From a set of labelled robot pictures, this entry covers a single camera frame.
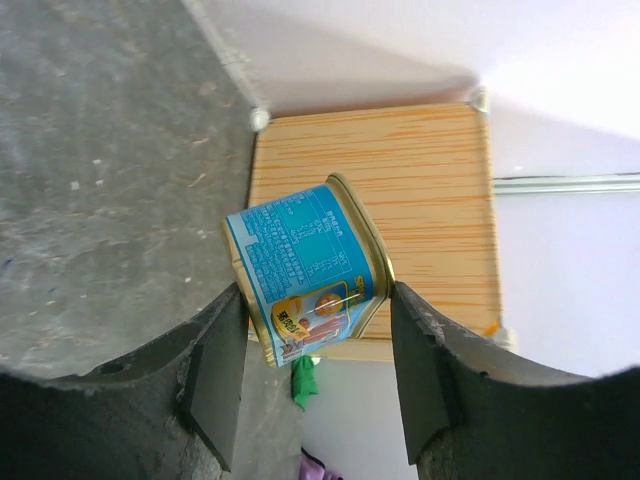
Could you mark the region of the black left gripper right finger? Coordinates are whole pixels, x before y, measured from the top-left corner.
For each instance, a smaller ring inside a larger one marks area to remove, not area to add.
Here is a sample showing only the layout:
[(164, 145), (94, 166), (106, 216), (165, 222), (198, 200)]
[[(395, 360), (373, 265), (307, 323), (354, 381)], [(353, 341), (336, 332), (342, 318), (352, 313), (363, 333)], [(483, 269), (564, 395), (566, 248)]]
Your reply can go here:
[(397, 283), (391, 298), (408, 461), (422, 479), (635, 479), (639, 371), (599, 378), (514, 354)]

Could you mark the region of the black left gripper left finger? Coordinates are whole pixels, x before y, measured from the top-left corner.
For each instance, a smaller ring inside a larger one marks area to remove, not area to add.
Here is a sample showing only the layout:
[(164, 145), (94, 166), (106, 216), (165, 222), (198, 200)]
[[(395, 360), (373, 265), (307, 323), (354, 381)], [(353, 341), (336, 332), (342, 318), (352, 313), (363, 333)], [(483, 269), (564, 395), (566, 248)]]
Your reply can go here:
[(1, 372), (5, 479), (194, 479), (232, 468), (248, 310), (231, 285), (90, 373)]

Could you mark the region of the blue rectangular luncheon meat tin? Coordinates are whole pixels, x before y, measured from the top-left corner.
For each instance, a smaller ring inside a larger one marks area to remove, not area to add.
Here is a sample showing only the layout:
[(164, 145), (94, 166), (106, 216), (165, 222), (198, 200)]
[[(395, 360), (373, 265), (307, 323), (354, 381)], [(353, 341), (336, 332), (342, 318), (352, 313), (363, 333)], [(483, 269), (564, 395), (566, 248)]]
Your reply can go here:
[(386, 245), (346, 177), (226, 216), (231, 265), (267, 362), (362, 337), (390, 298)]

